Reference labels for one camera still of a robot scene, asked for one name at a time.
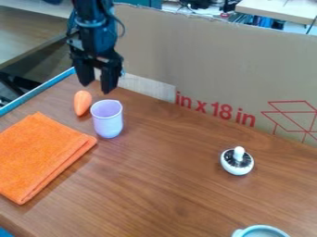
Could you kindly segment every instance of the white knob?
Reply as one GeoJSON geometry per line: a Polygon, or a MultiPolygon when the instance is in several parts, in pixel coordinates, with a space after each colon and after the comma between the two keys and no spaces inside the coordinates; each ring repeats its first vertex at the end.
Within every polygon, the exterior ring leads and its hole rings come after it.
{"type": "Polygon", "coordinates": [[[242,146],[237,146],[234,150],[234,159],[241,162],[246,150],[242,146]]]}

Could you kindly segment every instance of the red line drawing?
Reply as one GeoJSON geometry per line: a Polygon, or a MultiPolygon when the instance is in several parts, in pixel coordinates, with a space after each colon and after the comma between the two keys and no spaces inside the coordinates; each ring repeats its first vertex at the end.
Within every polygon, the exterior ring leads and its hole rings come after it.
{"type": "Polygon", "coordinates": [[[317,131],[312,130],[313,126],[316,122],[316,119],[317,119],[317,108],[312,106],[306,100],[269,101],[268,104],[273,108],[273,110],[272,111],[261,111],[260,113],[274,124],[273,134],[276,134],[277,128],[281,128],[286,132],[303,133],[303,138],[301,140],[302,143],[305,142],[307,135],[309,135],[311,138],[313,138],[317,142],[317,137],[313,135],[313,133],[317,132],[317,131]],[[287,110],[283,110],[283,109],[278,107],[278,106],[282,106],[283,104],[287,104],[287,110]],[[297,107],[302,106],[303,109],[300,111],[289,109],[292,106],[292,104],[294,106],[297,106],[297,107]],[[270,115],[273,115],[273,114],[282,115],[283,118],[285,118],[284,123],[286,123],[287,125],[295,126],[296,127],[295,130],[287,129],[279,121],[276,121],[274,118],[271,118],[270,115]],[[301,124],[299,124],[298,122],[296,122],[292,118],[290,118],[289,117],[290,114],[293,114],[293,115],[294,114],[312,114],[313,117],[311,119],[311,125],[309,126],[308,129],[305,129],[304,126],[302,126],[301,124]]]}

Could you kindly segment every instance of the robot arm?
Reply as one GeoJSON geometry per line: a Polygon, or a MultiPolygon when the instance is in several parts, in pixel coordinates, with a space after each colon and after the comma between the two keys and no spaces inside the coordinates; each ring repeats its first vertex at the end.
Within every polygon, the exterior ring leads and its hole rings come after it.
{"type": "Polygon", "coordinates": [[[68,39],[70,57],[79,81],[86,86],[95,79],[94,68],[101,70],[101,89],[108,94],[117,87],[123,57],[115,50],[118,39],[112,0],[73,0],[68,35],[74,27],[77,35],[68,39]]]}

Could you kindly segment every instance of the blue table edge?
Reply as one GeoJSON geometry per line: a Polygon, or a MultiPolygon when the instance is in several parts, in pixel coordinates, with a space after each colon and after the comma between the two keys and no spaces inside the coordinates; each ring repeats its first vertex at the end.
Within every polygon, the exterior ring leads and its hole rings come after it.
{"type": "Polygon", "coordinates": [[[63,81],[69,75],[75,74],[75,73],[76,73],[76,71],[75,71],[74,67],[67,69],[66,71],[63,71],[62,73],[60,73],[56,77],[50,79],[47,82],[44,82],[40,86],[34,88],[33,90],[25,93],[24,95],[15,99],[14,101],[10,102],[9,104],[3,106],[2,108],[0,108],[0,118],[2,116],[4,116],[5,114],[7,114],[8,112],[10,112],[11,110],[15,109],[16,107],[18,107],[18,106],[24,104],[25,102],[27,102],[28,100],[32,99],[37,94],[42,93],[43,91],[47,90],[48,88],[52,87],[53,85],[59,83],[60,81],[63,81]]]}

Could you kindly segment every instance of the purple cup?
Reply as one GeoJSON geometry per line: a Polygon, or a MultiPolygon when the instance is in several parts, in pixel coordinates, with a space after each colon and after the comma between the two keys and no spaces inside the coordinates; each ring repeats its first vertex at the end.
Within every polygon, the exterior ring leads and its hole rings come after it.
{"type": "Polygon", "coordinates": [[[122,104],[118,100],[95,102],[90,112],[93,115],[95,132],[100,136],[114,138],[122,131],[122,104]]]}

